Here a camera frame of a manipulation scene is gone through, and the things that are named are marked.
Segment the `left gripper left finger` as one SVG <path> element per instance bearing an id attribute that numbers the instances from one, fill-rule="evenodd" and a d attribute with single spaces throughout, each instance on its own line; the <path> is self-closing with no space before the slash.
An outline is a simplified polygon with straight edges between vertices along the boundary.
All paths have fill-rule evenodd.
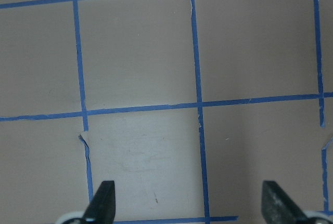
<path id="1" fill-rule="evenodd" d="M 115 183 L 103 181 L 85 210 L 83 223 L 112 224 L 116 215 Z"/>

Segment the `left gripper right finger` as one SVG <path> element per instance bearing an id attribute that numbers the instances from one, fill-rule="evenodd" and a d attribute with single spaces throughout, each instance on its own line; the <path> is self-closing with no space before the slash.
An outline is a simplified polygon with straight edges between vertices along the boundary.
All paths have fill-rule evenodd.
<path id="1" fill-rule="evenodd" d="M 261 213 L 270 224 L 308 222 L 305 213 L 275 181 L 262 183 Z"/>

